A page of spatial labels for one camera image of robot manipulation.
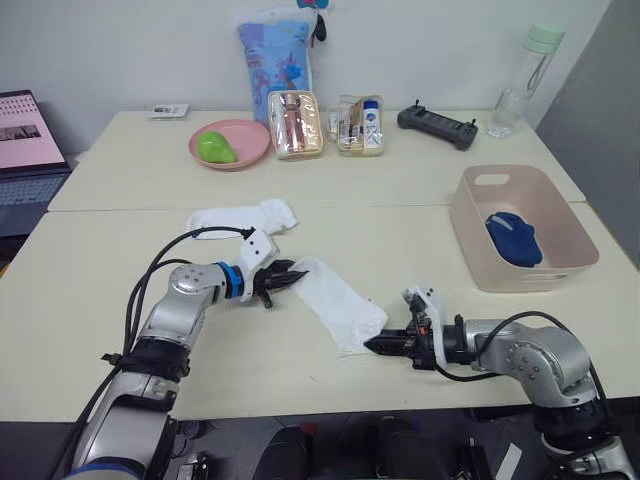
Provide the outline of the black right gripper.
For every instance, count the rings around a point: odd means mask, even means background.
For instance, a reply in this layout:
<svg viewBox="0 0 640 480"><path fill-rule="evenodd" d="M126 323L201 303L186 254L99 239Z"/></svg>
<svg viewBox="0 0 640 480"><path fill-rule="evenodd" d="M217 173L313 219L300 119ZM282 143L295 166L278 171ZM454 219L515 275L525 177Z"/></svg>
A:
<svg viewBox="0 0 640 480"><path fill-rule="evenodd" d="M409 357L416 370L435 370L436 357L432 342L431 319L426 303L411 294L408 301L411 321L406 329L383 329L380 336L364 342L371 352L382 356Z"/></svg>

